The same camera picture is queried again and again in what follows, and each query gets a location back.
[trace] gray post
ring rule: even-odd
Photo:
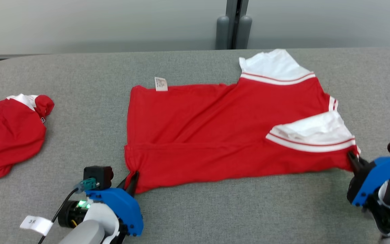
[[[239,20],[237,28],[236,49],[246,49],[248,47],[249,33],[251,32],[252,18],[243,16]]]
[[[228,31],[230,19],[227,16],[221,16],[216,22],[216,50],[228,49]]]

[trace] white tag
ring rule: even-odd
[[[49,219],[45,219],[39,216],[28,215],[23,220],[22,224],[20,224],[20,227],[22,229],[37,231],[40,234],[46,236],[53,224],[54,223],[52,223],[52,221],[50,221]]]
[[[154,82],[156,84],[156,91],[167,91],[167,80],[161,77],[155,77]]]

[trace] gray table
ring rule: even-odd
[[[122,54],[63,54],[0,62],[0,100],[14,94],[47,94],[56,106],[46,121],[42,151],[0,179],[0,244],[35,244],[40,234],[19,229],[26,215],[51,218],[90,165],[113,167],[117,184],[127,173],[123,146],[130,89],[233,83],[238,57],[260,50]],[[362,155],[387,154],[390,140],[390,49],[290,49],[315,71],[356,135]],[[136,196],[144,215],[134,244],[359,243],[378,231],[346,199],[352,174],[341,170],[217,183],[186,184]],[[74,196],[82,199],[85,196]],[[70,229],[57,224],[45,243]]]

